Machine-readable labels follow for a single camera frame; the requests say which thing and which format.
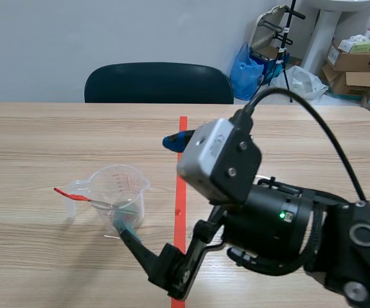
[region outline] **plastic measuring cup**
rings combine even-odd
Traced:
[[[150,182],[134,167],[113,165],[105,167],[87,180],[71,182],[69,194],[80,194],[92,200],[109,203],[112,206],[98,206],[92,203],[108,232],[113,232],[113,221],[122,217],[125,223],[137,228],[144,218],[143,191]],[[76,215],[77,201],[64,197],[67,217]]]

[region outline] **cup handle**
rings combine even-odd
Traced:
[[[89,193],[88,185],[89,180],[78,180],[71,182],[67,186],[67,193],[87,196]],[[67,218],[74,218],[76,216],[76,201],[63,197],[62,203],[65,205]]]

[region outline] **black chair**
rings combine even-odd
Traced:
[[[233,104],[229,78],[213,67],[165,62],[113,64],[85,84],[86,103]]]

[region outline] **screw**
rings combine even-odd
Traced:
[[[228,175],[233,178],[234,176],[236,176],[236,169],[235,168],[229,168],[228,169]]]
[[[367,289],[359,282],[348,282],[344,287],[345,294],[351,300],[363,302],[368,297]]]
[[[191,275],[191,271],[187,269],[184,273],[184,276],[182,276],[183,284],[185,284],[188,281],[190,275]]]
[[[362,201],[362,200],[357,201],[357,202],[355,203],[355,205],[356,205],[357,207],[364,207],[364,206],[365,206],[365,204],[366,204],[366,202],[365,202],[365,201]]]
[[[245,151],[248,148],[248,145],[247,145],[247,143],[245,141],[242,141],[241,143],[239,143],[239,148],[242,151]]]

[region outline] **blue object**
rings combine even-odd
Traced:
[[[163,139],[162,145],[176,153],[182,153],[186,145],[191,140],[194,130],[184,130],[183,132],[175,133]]]
[[[263,65],[249,58],[248,43],[243,43],[231,70],[231,83],[234,96],[244,101],[250,100],[258,88]]]
[[[275,55],[274,55],[275,57],[274,58],[269,57],[269,55],[267,53],[260,53],[260,52],[257,52],[257,51],[253,51],[251,53],[251,59],[253,59],[256,63],[263,65],[262,75],[264,75],[264,79],[265,79],[263,81],[263,83],[269,83],[270,80],[272,79],[272,70],[274,69],[274,65],[275,65],[275,62],[276,62],[275,58],[278,55],[278,50],[275,49],[274,52],[275,52]],[[290,56],[290,53],[286,53],[286,56],[284,56],[282,58],[282,60],[284,60],[285,63],[288,63],[289,56]],[[273,78],[278,77],[279,74],[281,74],[282,68],[283,68],[282,64],[276,64],[275,73],[274,73]]]

